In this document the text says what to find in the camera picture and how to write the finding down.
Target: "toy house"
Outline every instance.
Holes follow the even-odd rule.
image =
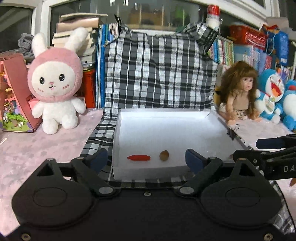
[[[0,54],[0,129],[34,132],[42,122],[32,116],[34,103],[22,54],[11,51]]]

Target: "brown round object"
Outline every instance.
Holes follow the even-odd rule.
[[[162,161],[166,161],[169,157],[169,153],[167,150],[164,150],[162,151],[160,154],[159,154],[159,158],[162,160]]]

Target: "black and white checkered cloth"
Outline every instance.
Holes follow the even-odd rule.
[[[101,122],[87,140],[81,156],[104,148],[109,161],[99,176],[114,187],[168,188],[183,185],[193,175],[155,180],[115,181],[111,173],[113,137],[121,108],[195,108],[215,110],[213,93],[217,64],[207,55],[217,33],[204,23],[189,24],[182,33],[148,36],[128,30],[118,18],[121,35],[106,46],[106,100]],[[275,226],[283,233],[295,229],[286,201]]]

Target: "doll's beige top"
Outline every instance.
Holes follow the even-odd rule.
[[[235,110],[249,109],[249,97],[246,91],[234,92],[234,101],[232,105]]]

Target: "bunny eye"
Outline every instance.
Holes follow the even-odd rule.
[[[60,81],[64,81],[65,80],[64,74],[60,74],[59,79],[60,79]]]
[[[40,82],[40,84],[42,84],[42,85],[43,85],[43,84],[44,84],[44,78],[43,78],[43,77],[41,77],[41,78],[40,78],[40,80],[39,80],[39,82]]]

